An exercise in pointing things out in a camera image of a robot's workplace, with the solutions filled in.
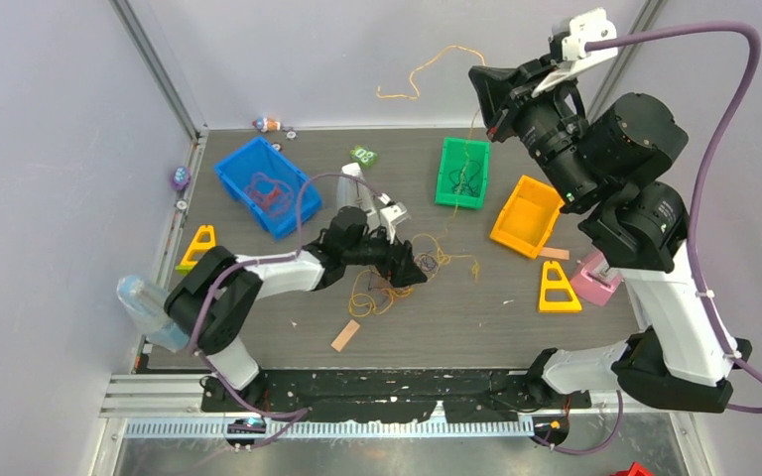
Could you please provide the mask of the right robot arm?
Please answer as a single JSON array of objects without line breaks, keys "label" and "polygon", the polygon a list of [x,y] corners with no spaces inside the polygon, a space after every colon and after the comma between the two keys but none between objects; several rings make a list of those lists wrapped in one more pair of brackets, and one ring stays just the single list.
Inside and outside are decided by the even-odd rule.
[{"label": "right robot arm", "polygon": [[624,280],[647,327],[614,344],[542,351],[524,376],[530,400],[551,407],[564,395],[620,391],[669,411],[730,409],[734,358],[751,343],[715,333],[689,274],[689,213],[661,182],[688,142],[670,109],[630,92],[588,120],[574,80],[545,92],[555,66],[546,57],[515,68],[473,66],[468,73],[486,134],[521,141],[562,199],[564,214]]}]

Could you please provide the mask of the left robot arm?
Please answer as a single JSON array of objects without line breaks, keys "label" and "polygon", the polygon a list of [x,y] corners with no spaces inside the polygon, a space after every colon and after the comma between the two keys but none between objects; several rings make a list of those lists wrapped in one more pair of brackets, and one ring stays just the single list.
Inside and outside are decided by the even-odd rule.
[{"label": "left robot arm", "polygon": [[396,289],[428,279],[410,241],[385,226],[370,228],[365,211],[345,206],[299,253],[244,257],[223,246],[209,249],[170,291],[163,309],[223,377],[228,400],[251,411],[265,395],[257,378],[260,367],[240,337],[253,304],[275,295],[323,290],[349,266],[371,266]]}]

